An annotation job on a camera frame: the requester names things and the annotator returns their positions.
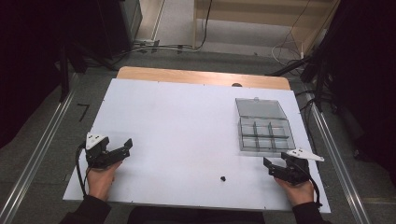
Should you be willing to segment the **dark curtain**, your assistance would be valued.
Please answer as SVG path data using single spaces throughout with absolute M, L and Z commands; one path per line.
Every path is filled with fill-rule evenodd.
M 48 0 L 0 0 L 0 148 L 59 85 Z
M 331 90 L 346 125 L 396 182 L 396 0 L 341 0 L 329 33 Z

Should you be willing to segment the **white table board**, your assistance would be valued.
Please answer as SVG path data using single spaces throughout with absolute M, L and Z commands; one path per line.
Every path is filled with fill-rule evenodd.
M 292 91 L 132 79 L 111 81 L 92 132 L 132 139 L 109 192 L 115 203 L 288 211 L 262 158 L 240 151 L 235 99 L 277 100 L 298 148 L 310 148 Z

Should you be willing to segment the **wooden table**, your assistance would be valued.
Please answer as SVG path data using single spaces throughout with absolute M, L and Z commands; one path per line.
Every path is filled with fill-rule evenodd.
M 284 77 L 268 77 L 164 68 L 123 66 L 119 70 L 117 78 L 221 86 L 235 86 L 236 84 L 239 84 L 244 88 L 275 89 L 285 91 L 290 90 L 290 84 Z

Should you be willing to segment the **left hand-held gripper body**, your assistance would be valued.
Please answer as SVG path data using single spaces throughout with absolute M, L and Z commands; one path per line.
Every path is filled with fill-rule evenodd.
M 86 160 L 90 168 L 105 169 L 108 166 L 119 161 L 123 161 L 130 156 L 130 150 L 128 152 L 123 151 L 123 146 L 111 151 L 107 150 L 107 153 L 102 153 L 100 142 L 105 137 L 107 136 L 92 133 L 88 133 L 86 136 L 85 153 Z

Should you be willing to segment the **person's left hand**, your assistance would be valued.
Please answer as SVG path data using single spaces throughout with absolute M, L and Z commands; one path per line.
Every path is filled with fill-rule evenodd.
M 121 161 L 108 166 L 106 169 L 90 169 L 87 172 L 89 195 L 105 202 L 109 197 L 116 170 L 120 165 Z

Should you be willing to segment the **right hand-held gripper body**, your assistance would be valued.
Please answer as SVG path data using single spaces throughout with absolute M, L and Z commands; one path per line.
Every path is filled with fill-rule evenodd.
M 310 179 L 309 161 L 324 161 L 323 157 L 303 149 L 289 150 L 286 153 L 290 155 L 290 159 L 285 161 L 286 166 L 274 165 L 275 170 L 270 171 L 270 175 L 287 181 L 293 186 Z

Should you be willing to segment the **black hex key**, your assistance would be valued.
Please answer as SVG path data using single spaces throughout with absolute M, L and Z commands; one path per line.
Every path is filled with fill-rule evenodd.
M 81 114 L 81 116 L 80 116 L 80 118 L 79 118 L 79 120 L 78 120 L 78 122 L 82 122 L 82 121 L 84 120 L 84 118 L 85 118 L 85 116 L 86 116 L 86 114 L 87 114 L 89 108 L 90 108 L 90 105 L 89 105 L 89 104 L 81 104 L 81 103 L 78 103 L 78 106 L 81 106 L 81 107 L 84 108 L 84 110 L 83 110 L 83 112 L 82 112 L 82 114 Z

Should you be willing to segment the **black tripod stand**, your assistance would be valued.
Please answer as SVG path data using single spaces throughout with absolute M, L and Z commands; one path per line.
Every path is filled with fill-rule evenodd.
M 322 56 L 317 53 L 304 56 L 302 59 L 295 60 L 293 63 L 287 64 L 280 70 L 271 73 L 270 77 L 281 77 L 301 66 L 304 66 L 304 71 L 300 75 L 300 80 L 303 83 L 311 82 L 313 79 L 316 80 L 315 88 L 312 91 L 308 91 L 308 93 L 314 94 L 311 102 L 315 104 L 319 112 L 322 112 L 322 103 L 331 101 L 331 99 L 323 97 L 328 64 Z

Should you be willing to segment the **power strip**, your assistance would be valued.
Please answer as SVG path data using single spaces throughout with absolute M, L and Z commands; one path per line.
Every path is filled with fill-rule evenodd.
M 133 43 L 133 47 L 134 48 L 157 47 L 159 43 L 160 43 L 159 40 L 137 39 Z

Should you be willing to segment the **light wooden shelf unit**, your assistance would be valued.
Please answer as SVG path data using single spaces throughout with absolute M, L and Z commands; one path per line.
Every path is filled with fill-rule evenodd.
M 341 0 L 193 0 L 192 44 L 197 20 L 288 26 L 297 49 L 308 55 L 327 29 Z

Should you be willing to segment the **black metal stand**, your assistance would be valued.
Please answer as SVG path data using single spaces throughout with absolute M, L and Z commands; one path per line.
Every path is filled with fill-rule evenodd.
M 61 73 L 61 97 L 60 102 L 63 102 L 69 93 L 69 74 L 68 61 L 65 45 L 61 45 L 59 50 L 60 57 L 60 73 Z

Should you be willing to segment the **aluminium floor rail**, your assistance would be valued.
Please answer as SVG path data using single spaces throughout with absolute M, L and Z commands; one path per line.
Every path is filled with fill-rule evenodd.
M 74 98 L 75 92 L 75 89 L 71 90 L 67 93 L 64 101 L 57 105 L 56 110 L 49 120 L 49 124 L 47 125 L 44 133 L 41 135 L 32 156 L 25 165 L 17 182 L 12 187 L 11 192 L 7 196 L 6 203 L 0 211 L 0 224 L 11 224 L 12 219 L 15 217 L 23 198 L 35 177 L 35 174 L 47 153 L 50 143 Z
M 346 195 L 346 201 L 350 207 L 353 217 L 357 224 L 372 224 L 371 219 L 363 205 L 361 197 L 353 183 L 353 180 L 349 174 L 349 171 L 342 159 L 342 156 L 338 150 L 337 145 L 334 142 L 332 133 L 328 127 L 324 115 L 318 111 L 318 109 L 313 107 L 313 117 L 315 119 L 318 130 L 322 136 L 332 165 L 337 174 L 340 185 L 343 192 Z

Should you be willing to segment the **black cabinet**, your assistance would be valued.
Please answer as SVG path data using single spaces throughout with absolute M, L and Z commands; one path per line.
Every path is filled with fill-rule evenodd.
M 70 0 L 66 19 L 78 44 L 108 59 L 132 49 L 142 20 L 139 0 Z

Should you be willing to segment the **person's right hand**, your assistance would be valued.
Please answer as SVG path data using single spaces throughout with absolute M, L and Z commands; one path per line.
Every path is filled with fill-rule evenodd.
M 310 181 L 295 186 L 279 178 L 275 182 L 285 191 L 292 206 L 314 201 L 314 186 Z

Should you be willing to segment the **clear plastic compartment box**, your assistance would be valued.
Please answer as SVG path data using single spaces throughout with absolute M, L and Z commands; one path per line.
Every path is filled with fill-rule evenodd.
M 277 100 L 235 99 L 242 151 L 280 153 L 295 149 L 290 123 Z

